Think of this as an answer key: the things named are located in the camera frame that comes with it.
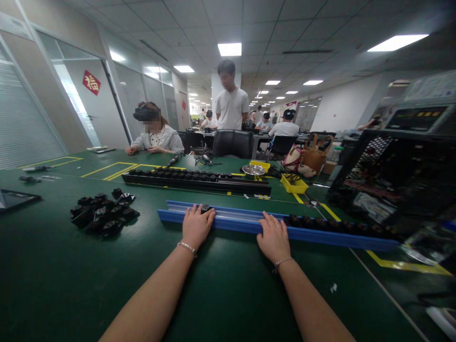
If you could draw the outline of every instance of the green workbench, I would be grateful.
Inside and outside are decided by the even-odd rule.
[[[2,341],[99,338],[181,238],[179,224],[158,218],[157,209],[166,209],[166,200],[331,219],[323,207],[300,203],[306,197],[287,193],[276,179],[263,178],[273,187],[269,200],[125,184],[120,177],[127,168],[153,169],[150,165],[166,165],[171,157],[146,152],[131,157],[124,151],[82,152],[41,164],[58,165],[46,174],[61,179],[33,184],[18,180],[24,174],[21,170],[0,171],[1,188],[42,196],[41,201],[0,217]],[[216,162],[223,165],[195,165],[192,156],[185,156],[175,166],[239,173],[249,161],[217,158]],[[69,210],[80,197],[110,194],[117,187],[136,195],[132,208],[141,213],[117,237],[100,240],[70,222]],[[311,187],[308,193],[325,202],[324,191]],[[332,209],[341,219],[349,219]],[[422,341],[360,262],[361,256],[371,261],[365,251],[356,251],[357,257],[343,247],[301,241],[290,244],[293,257],[358,341]],[[370,268],[373,272],[381,269],[375,263]],[[213,229],[191,267],[165,340],[299,341],[285,289],[271,269],[255,235]],[[334,284],[337,291],[331,293]],[[444,338],[430,320],[426,324],[432,337]]]

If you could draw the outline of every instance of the bracelet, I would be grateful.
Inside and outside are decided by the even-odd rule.
[[[194,248],[190,247],[189,245],[187,245],[185,242],[179,242],[177,243],[177,246],[184,246],[185,248],[188,248],[192,253],[193,255],[195,256],[195,258],[197,258],[198,256],[196,255],[196,251]]]
[[[274,264],[274,269],[272,270],[272,273],[277,274],[277,269],[279,268],[280,264],[283,263],[284,261],[287,261],[287,260],[294,260],[294,259],[293,258],[287,258],[287,259],[282,259],[280,261],[277,261]]]

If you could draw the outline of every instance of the red fu sign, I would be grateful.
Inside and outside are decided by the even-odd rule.
[[[82,79],[82,84],[86,86],[88,90],[90,90],[92,93],[95,94],[95,96],[98,95],[98,92],[100,90],[100,81],[98,81],[95,76],[93,76],[91,73],[89,73],[87,70],[84,73],[84,78]]]

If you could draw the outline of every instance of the hand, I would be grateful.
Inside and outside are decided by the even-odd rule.
[[[150,153],[165,153],[166,152],[166,150],[160,146],[151,146],[151,147],[149,147],[149,149],[147,151]]]
[[[201,214],[202,204],[196,209],[196,204],[193,208],[187,208],[185,212],[184,222],[182,223],[182,241],[190,247],[198,250],[203,241],[208,236],[212,221],[214,221],[214,208]]]
[[[125,152],[127,152],[128,155],[133,155],[136,151],[137,151],[136,148],[133,146],[127,147],[125,149]]]
[[[264,219],[259,220],[263,227],[263,234],[256,236],[258,246],[263,254],[273,263],[291,257],[290,243],[288,242],[288,232],[283,221],[268,215],[263,211]]]

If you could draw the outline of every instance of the yellow tray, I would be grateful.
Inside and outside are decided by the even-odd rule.
[[[301,179],[294,182],[296,185],[291,185],[284,174],[282,174],[282,179],[280,181],[285,186],[286,192],[289,193],[299,193],[304,195],[305,191],[309,188],[309,186]]]
[[[261,166],[263,169],[266,170],[266,173],[267,173],[267,171],[269,170],[269,168],[271,167],[271,164],[269,164],[269,163],[262,163],[262,162],[260,162],[260,161],[258,161],[258,162],[257,162],[257,161],[251,161],[249,164],[250,164],[250,165],[258,165],[258,166]]]

